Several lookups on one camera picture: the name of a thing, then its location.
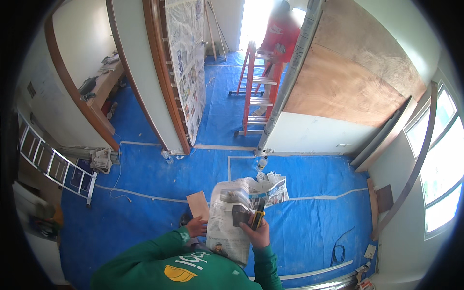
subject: door covered with newspaper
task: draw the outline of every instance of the door covered with newspaper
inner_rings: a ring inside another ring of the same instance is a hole
[[[204,0],[166,0],[166,27],[174,80],[193,146],[206,105]]]

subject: red shirt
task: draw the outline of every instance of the red shirt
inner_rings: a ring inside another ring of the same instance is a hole
[[[300,27],[291,17],[274,19],[271,15],[261,49],[272,52],[276,44],[283,45],[285,53],[279,57],[279,60],[287,63],[291,60],[299,35]]]

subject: person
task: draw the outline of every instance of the person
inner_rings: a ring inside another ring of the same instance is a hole
[[[206,236],[206,223],[196,217],[186,226],[133,246],[95,271],[90,288],[283,289],[277,274],[277,255],[271,249],[269,224],[264,219],[256,231],[240,224],[255,253],[254,282],[233,261],[208,250],[184,247],[191,238]]]
[[[271,62],[271,64],[282,62],[282,67],[285,68],[287,63],[291,60],[299,35],[300,26],[291,16],[290,5],[283,0],[269,17],[266,34],[258,51],[278,51],[279,53],[273,55],[269,62]],[[274,67],[274,65],[271,65],[267,72],[267,76],[272,77],[274,74]],[[269,98],[270,90],[270,84],[264,85],[263,97]],[[267,106],[261,106],[254,111],[252,115],[261,116],[266,110]]]
[[[216,245],[214,246],[213,253],[219,254],[224,257],[228,257],[229,255],[225,252],[225,250],[222,248],[222,244],[220,242],[217,242]]]

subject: nike logo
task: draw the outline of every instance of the nike logo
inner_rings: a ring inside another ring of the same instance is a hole
[[[273,26],[269,27],[269,32],[271,32],[271,33],[283,34],[282,30],[283,30],[282,28],[278,27],[275,24]]]

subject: person in red shirt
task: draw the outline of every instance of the person in red shirt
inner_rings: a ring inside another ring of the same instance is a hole
[[[258,51],[273,52],[277,50],[279,54],[274,55],[269,61],[273,64],[283,62],[283,67],[285,67],[291,60],[299,35],[300,26],[291,16],[290,5],[283,0],[269,17],[266,34]],[[274,66],[272,65],[267,76],[272,76],[273,73]],[[271,85],[265,85],[263,97],[269,98],[270,90]],[[260,116],[264,114],[266,110],[266,106],[261,106],[258,110],[254,111],[252,115]]]

